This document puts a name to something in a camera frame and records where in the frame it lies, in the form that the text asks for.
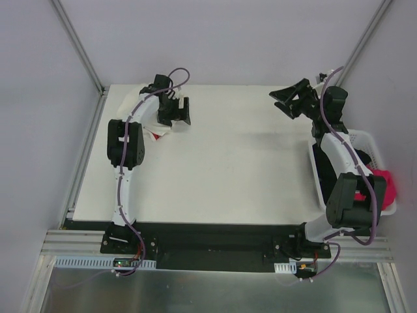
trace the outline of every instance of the white panel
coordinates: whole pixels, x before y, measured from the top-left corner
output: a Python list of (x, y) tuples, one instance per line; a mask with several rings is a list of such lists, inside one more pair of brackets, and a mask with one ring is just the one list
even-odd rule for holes
[(384, 218), (411, 312), (417, 312), (417, 1), (394, 1), (345, 84), (348, 127), (375, 137), (398, 189), (398, 210)]
[[(74, 220), (111, 220), (116, 180), (107, 125), (135, 87), (110, 88)], [(321, 215), (308, 157), (311, 121), (279, 111), (268, 96), (276, 89), (184, 86), (192, 125), (177, 123), (157, 142), (145, 138), (133, 178), (137, 220), (285, 225)]]
[(105, 85), (288, 85), (343, 65), (381, 0), (63, 0)]
[(0, 312), (20, 312), (98, 99), (47, 1), (0, 1), (0, 42)]

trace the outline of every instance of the table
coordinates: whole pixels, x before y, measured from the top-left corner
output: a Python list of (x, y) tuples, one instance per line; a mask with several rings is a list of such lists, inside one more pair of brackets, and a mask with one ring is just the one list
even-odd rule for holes
[[(111, 220), (116, 188), (107, 125), (138, 86), (110, 87), (74, 220)], [(137, 221), (300, 224), (322, 214), (308, 159), (311, 121), (275, 108), (268, 94), (279, 88), (184, 86), (192, 125), (178, 122), (156, 142), (145, 138)]]

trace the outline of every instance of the white wall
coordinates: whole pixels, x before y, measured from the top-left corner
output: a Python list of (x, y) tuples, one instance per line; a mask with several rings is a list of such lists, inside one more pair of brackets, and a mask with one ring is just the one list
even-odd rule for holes
[(98, 93), (46, 1), (0, 1), (0, 312), (19, 312)]
[(396, 0), (345, 82), (345, 120), (372, 133), (398, 188), (382, 221), (412, 312), (417, 312), (417, 1)]
[(381, 0), (62, 0), (104, 85), (288, 85), (346, 62)]

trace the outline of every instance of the white tabletop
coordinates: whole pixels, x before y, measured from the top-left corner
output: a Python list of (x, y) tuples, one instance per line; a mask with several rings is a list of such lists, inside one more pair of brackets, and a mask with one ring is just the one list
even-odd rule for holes
[[(137, 85), (112, 85), (76, 204), (74, 220), (111, 220), (115, 174), (107, 126)], [(300, 224), (319, 209), (308, 138), (311, 121), (291, 120), (268, 96), (277, 86), (187, 85), (189, 127), (178, 122), (145, 138), (136, 218), (142, 222)]]

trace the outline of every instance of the gray floor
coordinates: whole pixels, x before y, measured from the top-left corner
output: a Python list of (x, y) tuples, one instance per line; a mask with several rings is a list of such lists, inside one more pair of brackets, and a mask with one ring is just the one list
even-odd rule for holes
[[(97, 272), (54, 269), (52, 275), (70, 285)], [(69, 290), (49, 286), (43, 312), (389, 312), (376, 264), (335, 264), (313, 283), (288, 286), (292, 281), (292, 275), (257, 273), (104, 273)]]

